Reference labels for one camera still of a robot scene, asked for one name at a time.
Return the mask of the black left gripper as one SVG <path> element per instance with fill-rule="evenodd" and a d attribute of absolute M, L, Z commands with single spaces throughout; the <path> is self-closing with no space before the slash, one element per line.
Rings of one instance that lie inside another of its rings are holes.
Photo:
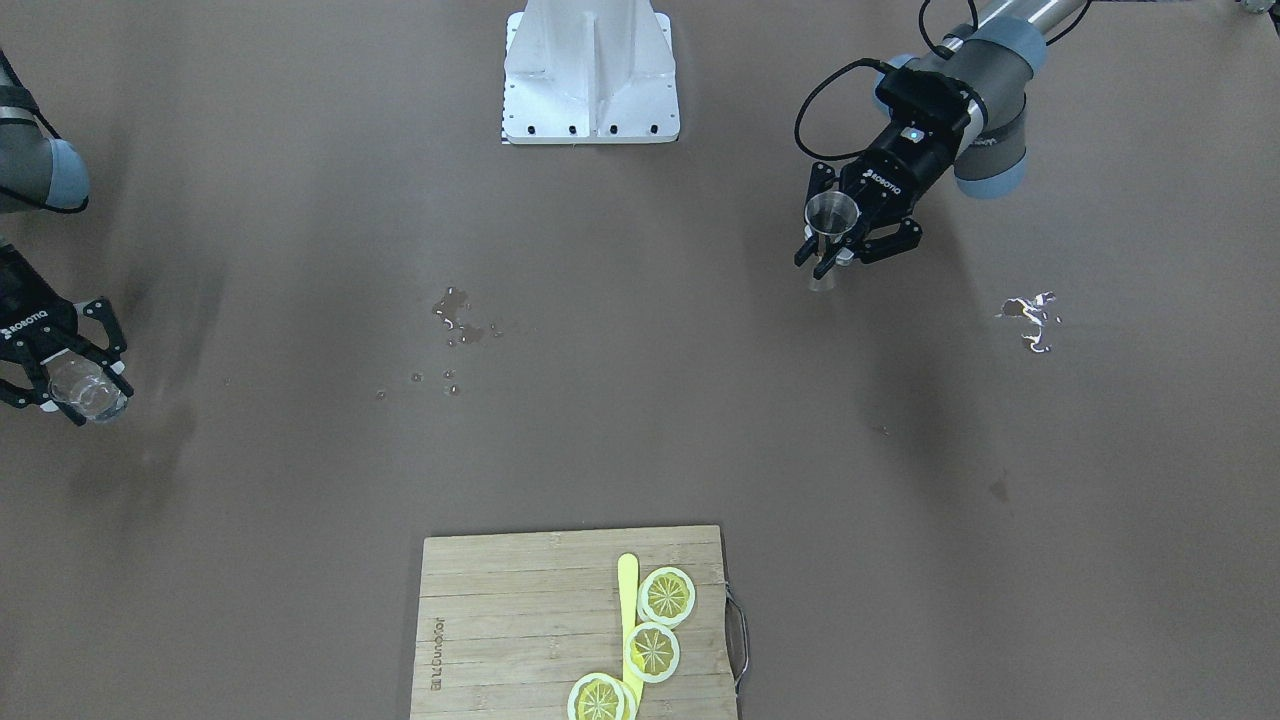
<path fill-rule="evenodd" d="M 909 218 L 923 193 L 948 170 L 957 158 L 959 137 L 915 126 L 888 126 L 840 172 L 826 161 L 812 164 L 804 206 L 804 240 L 794 254 L 794 265 L 803 266 L 817 258 L 815 279 L 822 281 L 833 266 L 852 263 L 869 265 L 918 247 L 923 228 Z M 829 228 L 828 210 L 814 211 L 812 201 L 838 190 L 850 196 L 865 225 L 899 227 L 879 237 L 851 240 Z"/>

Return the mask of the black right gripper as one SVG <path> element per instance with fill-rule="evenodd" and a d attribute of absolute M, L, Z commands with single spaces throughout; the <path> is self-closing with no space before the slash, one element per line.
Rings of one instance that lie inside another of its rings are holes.
<path fill-rule="evenodd" d="M 108 297 L 74 304 L 60 296 L 13 243 L 1 247 L 1 360 L 23 370 L 28 387 L 3 379 L 3 402 L 60 413 L 76 427 L 88 419 L 69 402 L 56 400 L 44 363 L 59 354 L 81 352 L 79 316 L 105 332 L 108 368 L 120 375 L 128 341 Z"/>

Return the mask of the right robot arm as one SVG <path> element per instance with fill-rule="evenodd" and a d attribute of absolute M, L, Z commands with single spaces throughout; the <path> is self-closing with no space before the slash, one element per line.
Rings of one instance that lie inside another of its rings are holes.
<path fill-rule="evenodd" d="M 76 147 L 40 110 L 9 59 L 3 59 L 3 213 L 78 214 L 90 178 Z M 124 378 L 127 340 L 110 300 L 63 297 L 9 241 L 1 249 L 1 359 L 28 384 L 3 380 L 10 407 L 60 413 L 77 427 L 118 419 L 134 389 Z"/>

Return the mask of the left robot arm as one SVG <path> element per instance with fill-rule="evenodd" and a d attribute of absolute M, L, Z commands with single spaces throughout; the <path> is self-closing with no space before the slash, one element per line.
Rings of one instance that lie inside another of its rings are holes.
<path fill-rule="evenodd" d="M 886 127 L 851 152 L 812 154 L 805 238 L 794 255 L 823 281 L 836 266 L 915 249 L 914 217 L 946 174 L 974 199 L 997 199 L 1027 173 L 1027 87 L 1050 46 L 1085 17 L 1087 1 L 970 3 L 965 23 L 920 55 L 861 58 L 837 69 L 876 73 Z"/>

